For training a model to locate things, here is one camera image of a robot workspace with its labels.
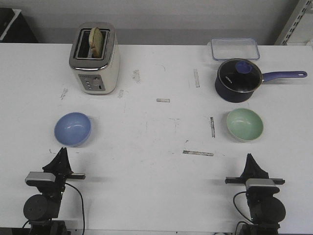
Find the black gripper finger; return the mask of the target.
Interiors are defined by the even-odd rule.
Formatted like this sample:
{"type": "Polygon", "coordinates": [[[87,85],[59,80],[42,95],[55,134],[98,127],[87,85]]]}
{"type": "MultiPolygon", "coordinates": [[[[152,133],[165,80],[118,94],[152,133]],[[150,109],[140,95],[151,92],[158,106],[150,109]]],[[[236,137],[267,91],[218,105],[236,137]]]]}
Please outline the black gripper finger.
{"type": "Polygon", "coordinates": [[[251,178],[268,179],[268,173],[260,168],[252,154],[249,153],[251,178]]]}
{"type": "Polygon", "coordinates": [[[244,170],[241,174],[241,178],[243,178],[243,179],[248,179],[252,175],[251,157],[252,157],[252,155],[250,153],[248,153],[246,156],[246,164],[245,164],[244,170]]]}
{"type": "Polygon", "coordinates": [[[62,147],[54,159],[42,167],[44,172],[64,174],[65,173],[65,148],[62,147]]]}
{"type": "Polygon", "coordinates": [[[63,156],[64,156],[64,161],[65,161],[65,170],[64,170],[64,172],[65,172],[65,174],[72,174],[73,171],[72,171],[70,163],[69,163],[68,153],[67,153],[67,148],[66,147],[64,147],[63,156]]]}

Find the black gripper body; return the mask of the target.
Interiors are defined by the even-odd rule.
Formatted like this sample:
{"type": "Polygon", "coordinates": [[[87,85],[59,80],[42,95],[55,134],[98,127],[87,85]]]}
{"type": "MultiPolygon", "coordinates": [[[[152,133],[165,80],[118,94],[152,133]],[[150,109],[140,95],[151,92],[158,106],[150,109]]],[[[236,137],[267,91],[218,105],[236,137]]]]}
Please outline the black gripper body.
{"type": "Polygon", "coordinates": [[[84,173],[72,173],[68,175],[56,174],[55,176],[56,181],[53,185],[48,187],[36,187],[39,192],[45,196],[59,198],[62,197],[62,194],[65,191],[65,184],[68,179],[83,180],[86,178],[84,173]]]}
{"type": "Polygon", "coordinates": [[[241,177],[226,177],[226,184],[238,184],[246,187],[246,192],[249,194],[258,195],[274,195],[280,191],[277,185],[283,185],[284,179],[279,178],[249,178],[243,179],[241,177]]]}

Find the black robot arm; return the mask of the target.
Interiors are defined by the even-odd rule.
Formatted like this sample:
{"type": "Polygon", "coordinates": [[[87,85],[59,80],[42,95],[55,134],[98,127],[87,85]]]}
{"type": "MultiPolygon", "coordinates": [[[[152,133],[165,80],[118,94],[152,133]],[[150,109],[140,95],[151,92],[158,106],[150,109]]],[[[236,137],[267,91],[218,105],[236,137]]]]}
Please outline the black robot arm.
{"type": "Polygon", "coordinates": [[[76,190],[84,203],[81,192],[67,183],[69,179],[83,180],[85,174],[74,173],[70,167],[67,149],[62,147],[54,159],[42,167],[42,172],[31,171],[25,178],[28,186],[36,187],[39,194],[25,202],[23,213],[30,225],[30,235],[69,235],[66,223],[57,220],[66,186],[76,190]]]}
{"type": "Polygon", "coordinates": [[[248,153],[246,164],[240,177],[226,177],[226,184],[239,184],[246,187],[245,191],[233,196],[233,205],[245,221],[239,221],[236,235],[277,235],[279,223],[286,216],[284,204],[276,197],[280,189],[278,185],[285,183],[284,179],[270,178],[269,174],[260,168],[252,154],[248,153]],[[245,216],[236,205],[236,197],[245,194],[250,218],[245,216]]]}

